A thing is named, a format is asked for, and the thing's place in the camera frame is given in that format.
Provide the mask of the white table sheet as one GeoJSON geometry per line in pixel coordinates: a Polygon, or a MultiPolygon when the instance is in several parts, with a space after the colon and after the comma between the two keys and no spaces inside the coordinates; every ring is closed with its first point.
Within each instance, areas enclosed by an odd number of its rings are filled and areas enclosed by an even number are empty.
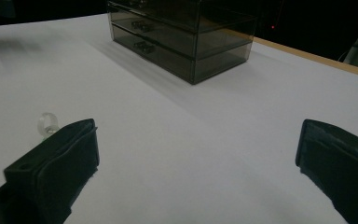
{"type": "Polygon", "coordinates": [[[254,42],[197,85],[115,43],[105,15],[0,26],[0,185],[36,124],[96,121],[66,224],[345,224],[295,164],[305,119],[358,135],[358,75],[254,42]]]}

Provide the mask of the smoky acrylic drawer organizer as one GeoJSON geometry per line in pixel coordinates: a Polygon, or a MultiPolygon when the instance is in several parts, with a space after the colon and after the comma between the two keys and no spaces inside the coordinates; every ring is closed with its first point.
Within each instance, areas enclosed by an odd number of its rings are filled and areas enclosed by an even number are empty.
{"type": "Polygon", "coordinates": [[[256,17],[240,0],[107,0],[112,25],[193,63],[195,84],[245,63],[256,17]]]}

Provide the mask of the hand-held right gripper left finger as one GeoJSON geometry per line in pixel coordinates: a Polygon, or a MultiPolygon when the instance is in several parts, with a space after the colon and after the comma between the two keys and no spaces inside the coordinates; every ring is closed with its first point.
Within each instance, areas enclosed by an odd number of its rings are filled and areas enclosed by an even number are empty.
{"type": "Polygon", "coordinates": [[[63,224],[98,170],[96,130],[93,119],[69,124],[4,170],[9,224],[63,224]]]}

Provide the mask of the smoky acrylic drawer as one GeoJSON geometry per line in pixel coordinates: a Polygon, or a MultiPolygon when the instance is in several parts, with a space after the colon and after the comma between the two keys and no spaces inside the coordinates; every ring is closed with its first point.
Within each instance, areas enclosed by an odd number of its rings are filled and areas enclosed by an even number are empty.
{"type": "Polygon", "coordinates": [[[184,81],[195,84],[191,60],[148,41],[123,27],[112,25],[113,39],[123,47],[135,52],[151,63],[171,72],[184,81]]]}

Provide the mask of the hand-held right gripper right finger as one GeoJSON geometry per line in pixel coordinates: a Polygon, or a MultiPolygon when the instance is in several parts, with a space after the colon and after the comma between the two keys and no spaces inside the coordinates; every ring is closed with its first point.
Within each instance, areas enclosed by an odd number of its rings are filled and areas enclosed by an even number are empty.
{"type": "Polygon", "coordinates": [[[332,124],[306,119],[296,166],[349,224],[358,224],[358,136],[332,124]]]}

